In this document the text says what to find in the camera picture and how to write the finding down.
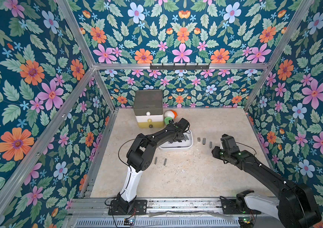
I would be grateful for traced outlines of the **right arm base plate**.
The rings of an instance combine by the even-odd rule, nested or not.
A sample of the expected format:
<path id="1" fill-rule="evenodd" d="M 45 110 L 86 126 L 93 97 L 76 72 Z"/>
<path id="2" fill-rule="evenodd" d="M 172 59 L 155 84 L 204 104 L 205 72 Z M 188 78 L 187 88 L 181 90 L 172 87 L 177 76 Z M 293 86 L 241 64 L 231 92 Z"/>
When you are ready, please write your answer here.
<path id="1" fill-rule="evenodd" d="M 225 215 L 260 215 L 260 211 L 249 209 L 242 198 L 230 199 L 224 196 L 219 197 L 221 207 Z"/>

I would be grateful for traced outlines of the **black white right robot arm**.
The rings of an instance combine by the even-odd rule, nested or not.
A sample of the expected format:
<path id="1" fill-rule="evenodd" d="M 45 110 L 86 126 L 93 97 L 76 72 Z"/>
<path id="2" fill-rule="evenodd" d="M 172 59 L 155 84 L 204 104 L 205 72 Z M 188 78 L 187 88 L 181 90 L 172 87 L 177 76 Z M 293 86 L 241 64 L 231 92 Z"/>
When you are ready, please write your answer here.
<path id="1" fill-rule="evenodd" d="M 322 215 L 312 189 L 306 184 L 296 184 L 264 165 L 246 150 L 240 150 L 234 137 L 224 134 L 220 146 L 212 150 L 212 156 L 250 174 L 274 197 L 266 197 L 246 190 L 236 195 L 238 212 L 259 211 L 278 219 L 285 228 L 310 228 L 321 222 Z"/>

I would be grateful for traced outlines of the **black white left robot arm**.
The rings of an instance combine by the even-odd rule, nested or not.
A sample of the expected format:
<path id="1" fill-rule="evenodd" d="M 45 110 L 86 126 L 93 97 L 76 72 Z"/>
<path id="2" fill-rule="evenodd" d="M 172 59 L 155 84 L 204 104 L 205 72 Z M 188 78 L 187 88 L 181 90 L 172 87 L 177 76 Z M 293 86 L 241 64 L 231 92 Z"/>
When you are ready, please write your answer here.
<path id="1" fill-rule="evenodd" d="M 143 172 L 152 164 L 156 149 L 166 142 L 181 142 L 184 134 L 188 132 L 190 123 L 182 118 L 178 122 L 170 120 L 169 123 L 156 133 L 138 134 L 132 141 L 126 157 L 127 175 L 122 189 L 112 201 L 114 209 L 120 209 L 129 214 L 136 211 L 136 192 Z"/>

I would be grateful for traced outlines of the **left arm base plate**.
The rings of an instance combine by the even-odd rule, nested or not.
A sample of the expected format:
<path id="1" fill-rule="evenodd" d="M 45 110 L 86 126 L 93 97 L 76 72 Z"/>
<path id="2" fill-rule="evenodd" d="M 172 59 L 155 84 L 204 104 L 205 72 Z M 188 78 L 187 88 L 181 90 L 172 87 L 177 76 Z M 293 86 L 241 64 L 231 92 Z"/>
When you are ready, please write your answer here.
<path id="1" fill-rule="evenodd" d="M 114 199 L 109 206 L 108 215 L 145 215 L 148 201 L 134 199 L 131 202 Z"/>

